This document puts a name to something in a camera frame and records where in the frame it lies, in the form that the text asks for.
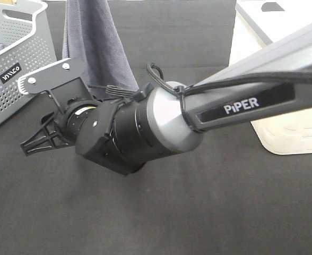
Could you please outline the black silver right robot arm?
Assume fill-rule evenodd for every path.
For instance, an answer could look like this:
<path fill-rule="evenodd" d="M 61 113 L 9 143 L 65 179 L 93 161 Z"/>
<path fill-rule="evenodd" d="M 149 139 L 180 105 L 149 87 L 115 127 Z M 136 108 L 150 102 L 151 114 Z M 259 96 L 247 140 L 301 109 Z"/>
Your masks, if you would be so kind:
<path fill-rule="evenodd" d="M 74 146 L 78 155 L 122 175 L 197 148 L 205 132 L 312 108 L 312 23 L 190 86 L 165 82 L 158 66 L 138 91 L 107 88 L 94 98 L 84 63 L 66 58 L 18 78 L 26 96 L 46 93 L 56 110 L 21 144 L 26 155 Z"/>

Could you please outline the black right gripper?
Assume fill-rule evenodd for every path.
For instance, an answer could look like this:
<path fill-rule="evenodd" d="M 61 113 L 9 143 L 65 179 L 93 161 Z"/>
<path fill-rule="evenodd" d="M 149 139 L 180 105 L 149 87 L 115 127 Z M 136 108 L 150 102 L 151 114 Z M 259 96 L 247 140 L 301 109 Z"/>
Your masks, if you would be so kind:
<path fill-rule="evenodd" d="M 58 107 L 41 119 L 42 126 L 20 147 L 26 156 L 73 145 L 88 115 L 100 105 L 97 100 L 71 99 L 65 109 Z"/>

